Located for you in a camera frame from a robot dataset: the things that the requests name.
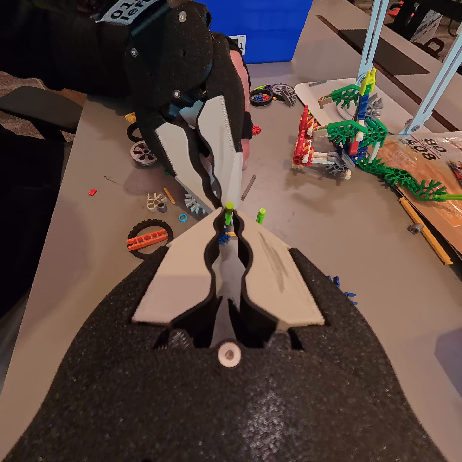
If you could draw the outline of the large black toy tyre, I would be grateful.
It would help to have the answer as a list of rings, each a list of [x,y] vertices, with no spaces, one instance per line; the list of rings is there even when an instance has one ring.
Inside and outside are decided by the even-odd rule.
[[[148,220],[144,220],[144,221],[136,224],[131,229],[127,239],[133,238],[133,237],[136,237],[136,236],[139,236],[139,235],[151,233],[151,232],[157,231],[159,229],[165,229],[167,231],[167,233],[168,233],[168,236],[169,236],[168,240],[162,241],[162,242],[159,242],[159,243],[164,243],[164,245],[167,245],[168,243],[173,241],[174,233],[173,233],[172,228],[166,222],[164,222],[162,220],[159,220],[159,219],[148,219]],[[134,252],[130,252],[130,251],[129,252],[133,256],[135,256],[136,258],[141,259],[141,260],[147,260],[152,256],[151,253],[143,253],[140,250],[141,249],[136,250]]]

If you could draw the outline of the person's left hand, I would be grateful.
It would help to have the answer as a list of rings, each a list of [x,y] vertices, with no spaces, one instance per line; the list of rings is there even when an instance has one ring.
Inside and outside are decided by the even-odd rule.
[[[241,137],[242,153],[243,153],[243,166],[242,170],[247,168],[247,159],[250,155],[250,140],[252,139],[253,123],[250,114],[250,84],[249,74],[244,65],[244,61],[240,52],[232,49],[230,56],[234,67],[240,77],[242,88],[244,90],[244,124]]]

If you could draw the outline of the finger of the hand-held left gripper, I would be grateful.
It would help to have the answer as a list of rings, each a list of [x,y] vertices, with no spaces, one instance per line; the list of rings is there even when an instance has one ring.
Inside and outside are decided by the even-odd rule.
[[[239,203],[243,154],[234,146],[223,96],[205,101],[198,115],[197,127],[213,159],[212,174],[220,186],[221,202]]]
[[[201,161],[194,131],[187,124],[164,123],[156,129],[176,180],[206,212],[222,208],[214,194],[210,175]]]

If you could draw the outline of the printed plastic toy bag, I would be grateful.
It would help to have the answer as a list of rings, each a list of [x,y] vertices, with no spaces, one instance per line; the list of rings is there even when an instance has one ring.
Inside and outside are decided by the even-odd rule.
[[[416,180],[441,182],[448,194],[461,194],[461,183],[449,163],[461,166],[461,132],[390,136],[378,152],[378,158],[389,167],[407,170]],[[460,200],[446,202],[416,199],[407,188],[400,188],[413,206],[446,239],[459,241],[462,237],[462,206]]]

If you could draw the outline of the blue connectors green rod assembly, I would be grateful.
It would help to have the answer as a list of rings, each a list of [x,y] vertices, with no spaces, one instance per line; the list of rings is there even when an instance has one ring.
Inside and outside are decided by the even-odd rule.
[[[234,233],[230,231],[230,226],[233,224],[234,203],[228,201],[225,205],[225,226],[223,232],[220,234],[218,244],[228,244]]]

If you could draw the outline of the multicolour construction toy model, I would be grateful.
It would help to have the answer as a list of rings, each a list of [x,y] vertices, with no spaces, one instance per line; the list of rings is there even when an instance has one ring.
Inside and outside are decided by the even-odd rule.
[[[349,107],[355,103],[353,119],[320,125],[308,106],[300,118],[298,138],[294,148],[292,168],[313,164],[326,166],[332,174],[343,174],[349,179],[351,171],[359,166],[363,171],[381,176],[391,186],[407,188],[422,201],[461,201],[460,194],[449,194],[441,182],[433,179],[418,181],[407,170],[387,166],[377,159],[388,129],[377,118],[367,117],[371,106],[371,92],[376,84],[376,68],[368,70],[361,85],[351,84],[332,91],[319,99],[320,108],[328,103],[342,103]]]

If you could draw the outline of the black office chair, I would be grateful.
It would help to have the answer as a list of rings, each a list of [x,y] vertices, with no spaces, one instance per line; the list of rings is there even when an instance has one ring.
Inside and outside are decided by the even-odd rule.
[[[44,139],[65,143],[62,132],[76,133],[83,107],[55,92],[22,86],[1,96],[0,109],[31,122]]]

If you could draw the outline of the long yellow toy rod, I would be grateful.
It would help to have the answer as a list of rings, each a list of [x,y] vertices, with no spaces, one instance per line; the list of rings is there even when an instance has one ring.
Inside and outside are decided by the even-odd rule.
[[[424,224],[423,219],[419,216],[417,211],[415,211],[413,206],[410,204],[410,202],[406,198],[401,197],[398,200],[402,208],[406,211],[407,215],[411,218],[412,224],[413,223]],[[424,224],[423,232],[419,235],[422,235],[424,237],[424,239],[432,247],[433,251],[437,254],[437,256],[439,257],[439,259],[444,265],[449,266],[453,264],[453,261],[449,257],[448,253],[443,249],[442,245],[435,238],[435,236],[432,234],[432,232],[429,230],[426,224]]]

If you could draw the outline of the small black toy tyre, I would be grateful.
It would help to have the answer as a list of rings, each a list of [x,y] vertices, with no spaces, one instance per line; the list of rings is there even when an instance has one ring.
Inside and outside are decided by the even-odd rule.
[[[265,87],[250,92],[250,104],[254,107],[267,107],[273,101],[273,92]]]

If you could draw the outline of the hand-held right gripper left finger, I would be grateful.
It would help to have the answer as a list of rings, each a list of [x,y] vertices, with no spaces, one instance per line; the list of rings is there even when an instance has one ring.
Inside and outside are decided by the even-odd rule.
[[[132,322],[182,329],[196,347],[210,347],[222,300],[212,266],[224,225],[225,210],[217,209],[167,245]]]

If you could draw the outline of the blue storage bin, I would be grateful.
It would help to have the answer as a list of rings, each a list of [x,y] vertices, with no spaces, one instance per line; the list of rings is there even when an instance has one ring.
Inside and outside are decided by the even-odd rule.
[[[313,1],[200,0],[210,29],[239,39],[246,63],[291,61]]]

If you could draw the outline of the white box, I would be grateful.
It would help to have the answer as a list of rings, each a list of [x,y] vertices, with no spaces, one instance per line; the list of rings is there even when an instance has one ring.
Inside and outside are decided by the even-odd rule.
[[[433,10],[429,10],[424,16],[422,22],[419,24],[417,30],[410,38],[412,43],[425,44],[434,37],[435,32],[441,22],[443,15]]]

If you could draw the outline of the person's left forearm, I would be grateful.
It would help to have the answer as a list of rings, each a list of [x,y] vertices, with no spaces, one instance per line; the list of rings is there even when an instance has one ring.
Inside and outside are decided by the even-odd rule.
[[[0,69],[52,90],[126,97],[128,30],[96,23],[99,1],[1,1]]]

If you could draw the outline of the white snowflake connector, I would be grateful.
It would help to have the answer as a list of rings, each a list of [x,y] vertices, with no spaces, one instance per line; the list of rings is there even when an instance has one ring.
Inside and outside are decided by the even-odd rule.
[[[184,203],[192,213],[202,213],[204,215],[207,213],[204,207],[195,198],[193,198],[191,194],[185,194]]]

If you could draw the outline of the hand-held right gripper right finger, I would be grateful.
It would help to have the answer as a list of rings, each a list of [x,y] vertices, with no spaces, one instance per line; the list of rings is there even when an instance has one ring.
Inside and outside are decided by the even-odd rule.
[[[244,268],[233,330],[247,348],[303,348],[295,328],[323,326],[324,316],[290,248],[243,212],[234,212],[237,256]]]

